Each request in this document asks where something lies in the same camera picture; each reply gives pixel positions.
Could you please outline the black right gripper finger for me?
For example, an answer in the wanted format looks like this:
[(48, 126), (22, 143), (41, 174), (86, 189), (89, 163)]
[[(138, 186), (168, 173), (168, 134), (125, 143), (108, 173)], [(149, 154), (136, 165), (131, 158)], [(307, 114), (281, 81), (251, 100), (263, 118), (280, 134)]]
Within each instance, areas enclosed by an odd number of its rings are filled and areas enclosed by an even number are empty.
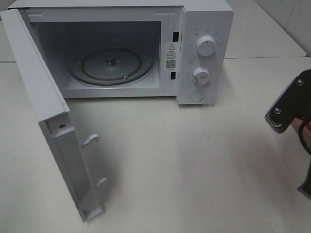
[(311, 165), (309, 165), (306, 178), (304, 182), (298, 187), (298, 191), (311, 200)]

